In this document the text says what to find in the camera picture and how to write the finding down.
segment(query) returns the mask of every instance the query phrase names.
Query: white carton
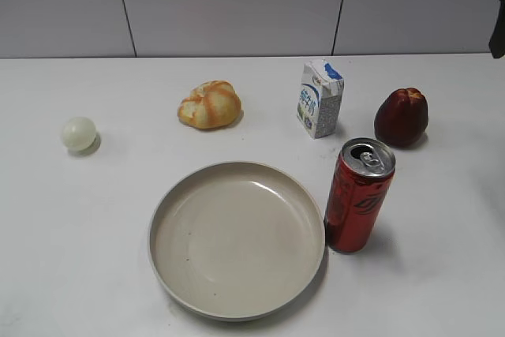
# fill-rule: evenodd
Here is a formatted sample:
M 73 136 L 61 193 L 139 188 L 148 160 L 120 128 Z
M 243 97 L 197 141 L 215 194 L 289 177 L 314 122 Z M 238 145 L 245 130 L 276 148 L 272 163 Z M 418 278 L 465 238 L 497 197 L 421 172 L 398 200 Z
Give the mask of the white carton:
M 342 76 L 326 60 L 305 63 L 297 116 L 310 137 L 320 138 L 335 131 L 343 91 Z

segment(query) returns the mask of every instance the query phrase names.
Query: apple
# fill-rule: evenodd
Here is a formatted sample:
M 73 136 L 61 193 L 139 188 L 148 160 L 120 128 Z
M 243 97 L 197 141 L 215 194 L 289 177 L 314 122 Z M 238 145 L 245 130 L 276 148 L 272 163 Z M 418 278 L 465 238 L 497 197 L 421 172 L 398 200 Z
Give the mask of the apple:
M 428 102 L 417 88 L 399 88 L 389 95 L 374 122 L 378 140 L 399 148 L 407 147 L 428 126 Z

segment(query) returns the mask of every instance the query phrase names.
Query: ceramic plate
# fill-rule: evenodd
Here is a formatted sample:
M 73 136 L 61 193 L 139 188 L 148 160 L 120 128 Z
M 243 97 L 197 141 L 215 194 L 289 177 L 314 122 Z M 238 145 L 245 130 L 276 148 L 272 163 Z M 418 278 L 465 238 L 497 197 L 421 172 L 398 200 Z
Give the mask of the ceramic plate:
M 187 308 L 227 321 L 279 309 L 312 281 L 324 226 L 307 191 L 257 163 L 191 174 L 161 201 L 149 253 L 166 291 Z

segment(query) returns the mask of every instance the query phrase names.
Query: wall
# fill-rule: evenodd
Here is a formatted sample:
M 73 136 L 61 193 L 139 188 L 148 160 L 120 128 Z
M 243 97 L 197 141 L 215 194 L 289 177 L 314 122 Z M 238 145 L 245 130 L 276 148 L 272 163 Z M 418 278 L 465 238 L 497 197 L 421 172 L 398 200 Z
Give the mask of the wall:
M 0 0 L 0 6 L 0 58 L 15 58 L 481 52 L 499 3 Z

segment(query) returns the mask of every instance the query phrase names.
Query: panel seam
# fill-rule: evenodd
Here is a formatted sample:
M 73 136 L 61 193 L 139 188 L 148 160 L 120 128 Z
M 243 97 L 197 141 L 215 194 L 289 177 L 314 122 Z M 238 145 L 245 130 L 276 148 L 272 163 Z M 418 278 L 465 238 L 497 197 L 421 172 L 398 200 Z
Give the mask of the panel seam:
M 135 58 L 137 57 L 137 48 L 135 47 L 135 41 L 133 40 L 132 25 L 129 23 L 128 10 L 126 9 L 125 0 L 121 0 L 123 3 L 123 10 L 125 11 L 126 24 L 128 25 L 129 39 L 132 42 L 133 54 Z
M 340 0 L 339 16 L 337 17 L 337 25 L 335 26 L 335 34 L 333 36 L 333 47 L 331 48 L 331 55 L 335 55 L 335 46 L 337 43 L 337 35 L 339 33 L 340 18 L 342 16 L 343 5 L 344 5 L 344 0 Z

